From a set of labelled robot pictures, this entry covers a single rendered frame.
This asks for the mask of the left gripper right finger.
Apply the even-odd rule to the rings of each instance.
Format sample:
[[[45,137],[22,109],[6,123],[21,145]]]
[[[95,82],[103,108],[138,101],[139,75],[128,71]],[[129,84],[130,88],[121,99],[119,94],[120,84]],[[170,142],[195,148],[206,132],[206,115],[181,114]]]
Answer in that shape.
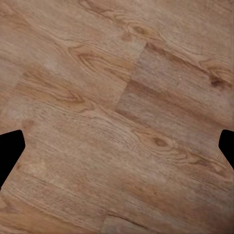
[[[234,169],[234,132],[222,130],[218,147]]]

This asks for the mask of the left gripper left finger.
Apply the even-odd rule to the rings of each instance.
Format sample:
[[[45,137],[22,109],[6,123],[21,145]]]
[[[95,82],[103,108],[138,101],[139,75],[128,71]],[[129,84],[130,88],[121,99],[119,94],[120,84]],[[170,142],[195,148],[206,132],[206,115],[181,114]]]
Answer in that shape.
[[[25,149],[22,130],[0,135],[0,188]]]

